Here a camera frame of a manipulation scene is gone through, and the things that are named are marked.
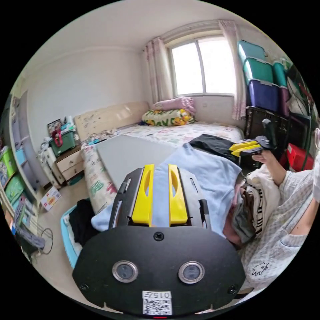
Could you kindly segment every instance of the pink curtain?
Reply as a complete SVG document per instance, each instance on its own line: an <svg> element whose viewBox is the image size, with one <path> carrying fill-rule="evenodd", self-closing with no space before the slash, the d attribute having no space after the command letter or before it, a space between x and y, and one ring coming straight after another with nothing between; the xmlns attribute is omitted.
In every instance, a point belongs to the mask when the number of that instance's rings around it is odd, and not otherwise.
<svg viewBox="0 0 320 320"><path fill-rule="evenodd" d="M152 102L173 98L170 64L167 49L159 37L148 42L144 49Z"/></svg>
<svg viewBox="0 0 320 320"><path fill-rule="evenodd" d="M234 96L234 106L232 118L240 120L246 115L246 94L247 86L244 80L242 63L238 56L238 40L240 40L238 29L232 20L219 20L219 27L222 30L223 36L227 39L234 61L234 70L236 75L237 91Z"/></svg>

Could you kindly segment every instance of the window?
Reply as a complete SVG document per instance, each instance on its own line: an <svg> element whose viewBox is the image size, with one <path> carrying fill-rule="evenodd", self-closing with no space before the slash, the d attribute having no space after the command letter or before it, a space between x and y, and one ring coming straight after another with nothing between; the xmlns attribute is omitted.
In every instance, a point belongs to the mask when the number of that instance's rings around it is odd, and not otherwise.
<svg viewBox="0 0 320 320"><path fill-rule="evenodd" d="M236 92L232 53L224 37L193 40L170 51L176 95Z"/></svg>

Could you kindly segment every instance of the window sill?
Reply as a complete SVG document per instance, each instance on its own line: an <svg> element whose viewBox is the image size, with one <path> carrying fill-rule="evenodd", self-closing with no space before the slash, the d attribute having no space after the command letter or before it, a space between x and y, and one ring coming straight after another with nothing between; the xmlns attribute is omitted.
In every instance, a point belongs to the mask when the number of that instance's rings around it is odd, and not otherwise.
<svg viewBox="0 0 320 320"><path fill-rule="evenodd" d="M233 93L190 93L176 95L178 97L234 97Z"/></svg>

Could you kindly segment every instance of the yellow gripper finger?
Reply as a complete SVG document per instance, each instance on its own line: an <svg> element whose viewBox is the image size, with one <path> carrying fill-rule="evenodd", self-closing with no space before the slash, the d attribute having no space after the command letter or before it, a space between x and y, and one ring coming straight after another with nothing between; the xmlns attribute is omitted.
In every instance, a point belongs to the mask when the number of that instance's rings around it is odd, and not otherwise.
<svg viewBox="0 0 320 320"><path fill-rule="evenodd" d="M176 165L168 165L169 172L169 225L185 224L188 220L183 189Z"/></svg>
<svg viewBox="0 0 320 320"><path fill-rule="evenodd" d="M253 145L253 146L248 146L248 147L246 147L246 148L237 149L237 150L231 152L231 154L233 154L233 155L236 156L236 157L240 157L240 153L241 153L242 151L246 151L246 150L250 150L250 149L255 149L255 148L259 148L259 147L261 147L260 144L257 144L257 142L256 142L256 144Z"/></svg>
<svg viewBox="0 0 320 320"><path fill-rule="evenodd" d="M152 226L153 175L154 164L145 165L131 217L134 224Z"/></svg>
<svg viewBox="0 0 320 320"><path fill-rule="evenodd" d="M230 147L230 151L236 151L238 149L251 147L257 144L257 141L249 141L249 142L243 142L243 143L235 143Z"/></svg>

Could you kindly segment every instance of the screw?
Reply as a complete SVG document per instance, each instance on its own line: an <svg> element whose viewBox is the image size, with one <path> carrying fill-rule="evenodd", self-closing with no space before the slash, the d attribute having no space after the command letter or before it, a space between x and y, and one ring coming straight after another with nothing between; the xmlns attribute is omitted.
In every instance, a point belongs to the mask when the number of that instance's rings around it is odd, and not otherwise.
<svg viewBox="0 0 320 320"><path fill-rule="evenodd" d="M88 291L89 287L85 283L82 283L82 284L80 284L79 289L81 291Z"/></svg>
<svg viewBox="0 0 320 320"><path fill-rule="evenodd" d="M156 240L156 241L162 241L164 239L164 235L163 235L162 232L156 232L153 235L153 239Z"/></svg>
<svg viewBox="0 0 320 320"><path fill-rule="evenodd" d="M234 294L234 293L236 293L237 289L238 289L237 285L231 286L231 287L228 289L228 294Z"/></svg>

